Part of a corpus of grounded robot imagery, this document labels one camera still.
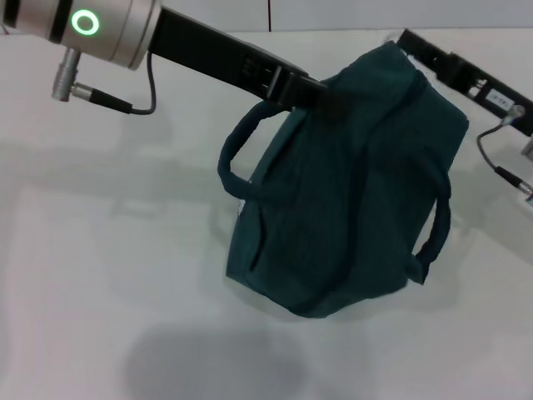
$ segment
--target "cable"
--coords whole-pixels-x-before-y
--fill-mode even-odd
[[[157,108],[156,83],[153,78],[151,53],[148,53],[147,55],[147,70],[148,81],[150,82],[150,93],[152,95],[152,105],[150,106],[150,108],[148,108],[148,110],[140,110],[133,108],[133,105],[130,102],[126,102],[118,97],[112,96],[111,94],[102,92],[101,90],[95,89],[94,87],[83,85],[79,82],[75,82],[72,85],[71,94],[76,98],[81,98],[82,100],[86,100],[98,106],[111,108],[111,110],[119,111],[120,113],[150,115],[153,114]]]
[[[522,106],[513,106],[507,116],[501,120],[501,122],[494,128],[489,129],[486,132],[483,132],[481,135],[479,135],[476,139],[477,147],[480,149],[481,156],[486,161],[489,166],[493,169],[495,173],[500,175],[502,178],[504,178],[509,184],[520,190],[521,192],[525,193],[527,196],[531,196],[533,193],[533,187],[524,181],[522,178],[517,177],[514,173],[510,172],[509,170],[500,167],[499,165],[496,166],[489,156],[487,156],[485,149],[483,148],[483,143],[481,142],[481,139],[483,139],[486,136],[491,135],[494,132],[499,131],[503,127],[507,125],[511,125],[517,118],[521,118],[525,115],[526,110]]]
[[[496,165],[491,161],[491,159],[489,158],[489,156],[486,155],[486,152],[485,152],[485,149],[483,148],[483,143],[481,142],[481,139],[484,138],[485,136],[489,136],[491,135],[492,133],[494,132],[497,132],[499,131],[500,129],[503,128],[503,125],[502,124],[499,124],[497,127],[494,127],[492,129],[489,129],[488,131],[486,132],[483,132],[480,136],[477,137],[476,139],[476,142],[477,142],[477,147],[480,149],[480,153],[481,153],[481,156],[483,157],[483,159],[486,161],[487,164],[489,164],[491,166],[492,169],[496,170]]]
[[[150,115],[156,111],[157,108],[157,93],[156,93],[156,82],[153,78],[153,69],[152,69],[152,53],[149,52],[147,55],[147,70],[148,70],[148,81],[150,82],[150,94],[152,95],[152,105],[148,110],[139,110],[133,108],[131,114],[135,115]]]

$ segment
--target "white table surface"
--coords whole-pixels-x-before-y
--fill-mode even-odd
[[[388,34],[238,37],[325,78]],[[533,30],[422,34],[533,98]],[[238,202],[217,158],[254,97],[155,58],[157,113],[124,116],[50,98],[61,48],[0,37],[0,54],[0,399],[533,398],[533,212],[476,150],[488,112],[437,84],[471,129],[427,284],[307,321],[224,277]],[[85,57],[79,77],[147,105],[144,69]],[[487,148],[531,177],[525,143],[507,128]]]

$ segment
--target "fabric strap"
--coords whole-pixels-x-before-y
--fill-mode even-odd
[[[430,179],[436,191],[436,213],[430,238],[416,255],[417,262],[421,265],[423,283],[433,263],[441,252],[451,228],[451,184],[448,173],[432,155],[431,151],[424,149],[412,158],[417,168]]]
[[[218,161],[218,175],[226,192],[235,198],[260,203],[280,203],[286,197],[282,190],[273,191],[266,186],[254,185],[238,177],[232,172],[232,160],[241,150],[244,143],[257,129],[259,123],[273,117],[284,110],[271,102],[260,102],[239,122],[232,134],[227,138]]]

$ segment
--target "dark green tote bag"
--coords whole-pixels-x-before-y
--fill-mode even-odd
[[[447,172],[468,128],[393,42],[326,83],[350,93],[347,117],[291,112],[246,181],[231,161],[281,111],[259,103],[218,165],[224,188],[243,201],[227,276],[306,318],[425,281],[450,231]],[[435,203],[431,235],[413,255]]]

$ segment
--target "black metal bracket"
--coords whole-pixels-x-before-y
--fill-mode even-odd
[[[312,108],[327,86],[269,52],[163,8],[150,51],[262,99]]]
[[[515,120],[512,126],[526,136],[533,134],[533,102],[527,97],[471,62],[453,52],[444,52],[410,30],[402,33],[397,45],[436,73],[439,81],[464,94],[499,118],[504,118],[513,105],[521,105],[526,109],[526,115]]]

